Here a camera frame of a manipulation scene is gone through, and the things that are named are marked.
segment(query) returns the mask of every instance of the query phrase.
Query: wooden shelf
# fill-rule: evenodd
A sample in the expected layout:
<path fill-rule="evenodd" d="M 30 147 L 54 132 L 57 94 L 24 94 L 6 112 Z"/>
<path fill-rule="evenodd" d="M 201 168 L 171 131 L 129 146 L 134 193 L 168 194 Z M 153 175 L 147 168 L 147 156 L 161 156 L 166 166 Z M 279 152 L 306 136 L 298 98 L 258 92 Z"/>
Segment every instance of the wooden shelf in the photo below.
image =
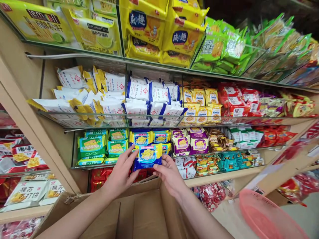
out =
<path fill-rule="evenodd" d="M 2 212 L 0 213 L 0 224 L 45 216 L 51 210 L 52 206 L 53 205 L 45 205 L 9 212 Z"/>
<path fill-rule="evenodd" d="M 209 175 L 204 177 L 197 177 L 197 178 L 187 179 L 185 180 L 185 183 L 189 188 L 192 188 L 192 187 L 197 187 L 197 186 L 206 185 L 210 183 L 225 181 L 228 179 L 235 179 L 235 178 L 240 178 L 247 175 L 258 174 L 265 167 L 266 166 L 260 166 L 260 167 L 254 167 L 254 168 L 248 168 L 248 169 L 241 169 L 241 170 L 237 170 L 233 172 L 226 172 L 226 173 L 219 173 L 219 174 L 214 174 L 214 175 Z"/>

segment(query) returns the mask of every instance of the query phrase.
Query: white packet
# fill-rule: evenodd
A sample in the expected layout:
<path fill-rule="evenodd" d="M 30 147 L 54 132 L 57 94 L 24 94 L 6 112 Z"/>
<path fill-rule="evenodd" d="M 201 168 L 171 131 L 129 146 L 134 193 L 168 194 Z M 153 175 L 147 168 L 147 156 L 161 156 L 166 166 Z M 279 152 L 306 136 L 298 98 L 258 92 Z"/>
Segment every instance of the white packet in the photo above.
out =
<path fill-rule="evenodd" d="M 150 101 L 165 103 L 171 102 L 170 93 L 168 88 L 157 88 L 153 86 L 153 82 L 150 83 Z"/>
<path fill-rule="evenodd" d="M 149 119 L 132 119 L 133 127 L 147 127 L 149 125 Z"/>
<path fill-rule="evenodd" d="M 114 75 L 106 72 L 105 78 L 109 86 L 109 91 L 125 92 L 125 75 Z"/>
<path fill-rule="evenodd" d="M 137 99 L 137 100 L 149 100 L 149 91 L 150 85 L 142 85 L 136 82 L 130 81 L 127 84 L 127 97 L 130 99 Z"/>
<path fill-rule="evenodd" d="M 172 85 L 172 86 L 167 86 L 167 88 L 169 90 L 170 99 L 172 101 L 179 101 L 179 98 L 180 98 L 179 86 Z"/>
<path fill-rule="evenodd" d="M 76 113 L 70 105 L 69 101 L 57 99 L 57 100 L 46 100 L 46 99 L 32 99 L 28 101 L 31 105 L 47 112 L 61 112 L 61 113 Z M 55 115 L 51 114 L 53 118 L 57 120 L 63 119 L 79 119 L 78 115 Z"/>
<path fill-rule="evenodd" d="M 83 89 L 87 87 L 87 83 L 83 79 L 82 73 L 82 66 L 75 66 L 65 70 L 57 69 L 57 75 L 62 86 L 73 89 Z"/>

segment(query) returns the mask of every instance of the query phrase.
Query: cardboard box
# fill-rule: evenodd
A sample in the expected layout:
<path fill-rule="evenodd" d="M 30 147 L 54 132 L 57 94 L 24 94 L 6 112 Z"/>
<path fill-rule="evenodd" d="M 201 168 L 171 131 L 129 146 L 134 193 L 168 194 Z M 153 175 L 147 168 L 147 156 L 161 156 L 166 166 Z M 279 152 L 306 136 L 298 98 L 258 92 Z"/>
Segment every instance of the cardboard box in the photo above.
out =
<path fill-rule="evenodd" d="M 89 195 L 72 195 L 66 192 L 61 194 L 32 238 L 40 235 Z M 195 239 L 197 237 L 176 200 L 170 196 L 162 181 L 155 178 L 133 184 L 97 217 L 80 238 Z"/>

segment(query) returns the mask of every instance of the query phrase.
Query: floor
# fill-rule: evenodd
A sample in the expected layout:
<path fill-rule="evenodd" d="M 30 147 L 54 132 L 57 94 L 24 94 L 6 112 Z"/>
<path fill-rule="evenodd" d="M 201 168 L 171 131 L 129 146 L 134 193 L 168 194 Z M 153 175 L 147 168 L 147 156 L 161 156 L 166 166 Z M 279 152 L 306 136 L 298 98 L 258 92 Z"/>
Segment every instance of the floor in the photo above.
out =
<path fill-rule="evenodd" d="M 319 238 L 319 193 L 312 193 L 303 201 L 307 207 L 287 205 L 281 207 L 306 232 L 309 239 Z"/>

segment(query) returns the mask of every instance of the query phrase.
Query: blue biscuit package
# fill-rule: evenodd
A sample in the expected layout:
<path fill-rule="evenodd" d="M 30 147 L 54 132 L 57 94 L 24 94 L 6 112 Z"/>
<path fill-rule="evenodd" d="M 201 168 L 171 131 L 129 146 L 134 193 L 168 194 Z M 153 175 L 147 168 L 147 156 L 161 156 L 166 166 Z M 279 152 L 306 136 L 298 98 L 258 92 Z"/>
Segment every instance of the blue biscuit package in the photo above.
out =
<path fill-rule="evenodd" d="M 152 168 L 154 164 L 162 164 L 162 144 L 140 146 L 138 157 L 134 160 L 133 172 Z"/>

